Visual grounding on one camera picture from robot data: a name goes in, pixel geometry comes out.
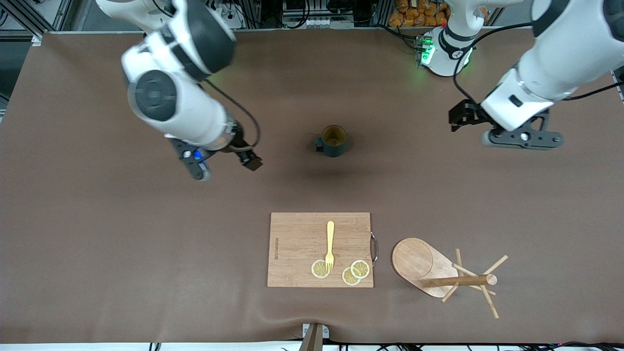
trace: wooden post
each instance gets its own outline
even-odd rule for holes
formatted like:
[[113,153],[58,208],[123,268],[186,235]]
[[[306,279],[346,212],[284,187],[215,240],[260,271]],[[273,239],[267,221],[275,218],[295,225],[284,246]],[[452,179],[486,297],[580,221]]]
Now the wooden post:
[[495,285],[497,282],[494,274],[483,274],[477,277],[449,277],[428,279],[427,285],[433,287],[443,287],[447,285]]

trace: wooden cutting board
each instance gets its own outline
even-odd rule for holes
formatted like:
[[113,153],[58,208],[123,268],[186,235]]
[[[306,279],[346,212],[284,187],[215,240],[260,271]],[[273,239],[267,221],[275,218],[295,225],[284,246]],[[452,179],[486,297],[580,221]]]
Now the wooden cutting board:
[[[323,278],[312,264],[327,254],[327,222],[334,221],[334,269]],[[343,270],[365,260],[370,274],[354,288],[373,287],[370,213],[272,213],[269,245],[269,287],[348,288]]]

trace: mug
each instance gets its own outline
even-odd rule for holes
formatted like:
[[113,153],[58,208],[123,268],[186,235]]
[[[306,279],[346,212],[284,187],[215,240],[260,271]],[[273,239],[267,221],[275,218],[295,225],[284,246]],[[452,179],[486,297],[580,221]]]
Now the mug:
[[330,157],[338,157],[347,149],[347,132],[341,126],[328,126],[316,140],[316,151]]

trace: brown tablecloth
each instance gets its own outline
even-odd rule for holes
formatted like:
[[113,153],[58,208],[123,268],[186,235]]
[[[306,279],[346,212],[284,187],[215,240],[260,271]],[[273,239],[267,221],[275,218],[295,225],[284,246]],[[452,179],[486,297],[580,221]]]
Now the brown tablecloth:
[[[557,150],[492,149],[486,126],[450,132],[462,96],[384,31],[241,33],[213,81],[258,116],[265,165],[219,154],[202,183],[127,105],[119,57],[140,39],[46,35],[28,54],[0,126],[0,342],[292,339],[305,322],[342,342],[624,342],[615,90],[552,109]],[[531,44],[488,38],[460,81],[482,99]],[[313,151],[328,124],[353,139],[337,159]],[[375,288],[266,287],[270,213],[289,211],[372,213]],[[406,237],[476,272],[509,255],[500,320],[478,291],[442,304],[395,274]]]

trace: wooden stand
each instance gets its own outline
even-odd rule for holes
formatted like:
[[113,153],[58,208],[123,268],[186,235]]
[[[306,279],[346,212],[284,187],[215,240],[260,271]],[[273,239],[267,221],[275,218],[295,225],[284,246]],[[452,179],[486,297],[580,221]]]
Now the wooden stand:
[[477,275],[462,267],[459,249],[455,250],[455,254],[456,264],[423,240],[407,238],[394,247],[392,265],[402,278],[433,297],[442,297],[442,302],[448,300],[462,285],[480,290],[485,295],[494,318],[499,318],[490,298],[490,295],[496,294],[487,290],[486,286],[498,282],[497,277],[491,273],[509,257],[504,255],[483,274]]

